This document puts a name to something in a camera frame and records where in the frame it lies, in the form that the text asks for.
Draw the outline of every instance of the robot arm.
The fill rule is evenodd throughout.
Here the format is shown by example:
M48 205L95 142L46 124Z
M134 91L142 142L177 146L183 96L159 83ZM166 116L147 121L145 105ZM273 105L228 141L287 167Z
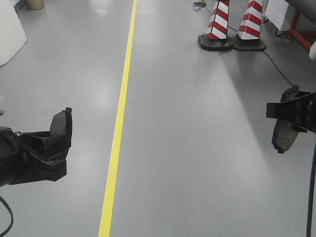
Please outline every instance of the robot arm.
M0 187L41 180L57 181L67 173L72 109L56 114L49 131L21 133L0 127Z

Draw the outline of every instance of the gray epoxy floor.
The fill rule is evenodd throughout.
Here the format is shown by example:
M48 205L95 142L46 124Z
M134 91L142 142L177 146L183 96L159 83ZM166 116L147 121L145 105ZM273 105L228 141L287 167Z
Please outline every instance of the gray epoxy floor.
M247 2L231 0L232 27ZM62 180L1 188L8 236L97 236L132 1L45 4L19 14L28 42L0 67L0 121L46 130L73 107L73 146ZM304 236L315 136L276 153L265 107L289 84L261 52L199 49L209 14L191 4L139 0L111 237ZM316 91L315 62L275 31L262 26L266 52Z

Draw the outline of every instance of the gray pipe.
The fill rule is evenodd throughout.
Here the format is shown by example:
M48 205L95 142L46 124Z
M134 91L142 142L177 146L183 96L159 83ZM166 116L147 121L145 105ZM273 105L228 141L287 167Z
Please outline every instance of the gray pipe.
M285 0L296 10L301 12L311 22L316 24L316 1L315 0Z

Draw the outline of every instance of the cardboard tube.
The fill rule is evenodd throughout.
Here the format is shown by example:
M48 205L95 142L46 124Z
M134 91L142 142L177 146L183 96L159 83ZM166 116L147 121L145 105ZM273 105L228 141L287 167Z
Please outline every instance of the cardboard tube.
M44 8L43 0L25 0L28 10L40 10Z

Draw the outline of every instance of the white bag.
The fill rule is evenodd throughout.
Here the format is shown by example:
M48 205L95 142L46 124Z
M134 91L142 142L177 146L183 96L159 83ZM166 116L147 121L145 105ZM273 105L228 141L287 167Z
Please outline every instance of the white bag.
M9 0L0 0L0 66L22 48L26 35Z

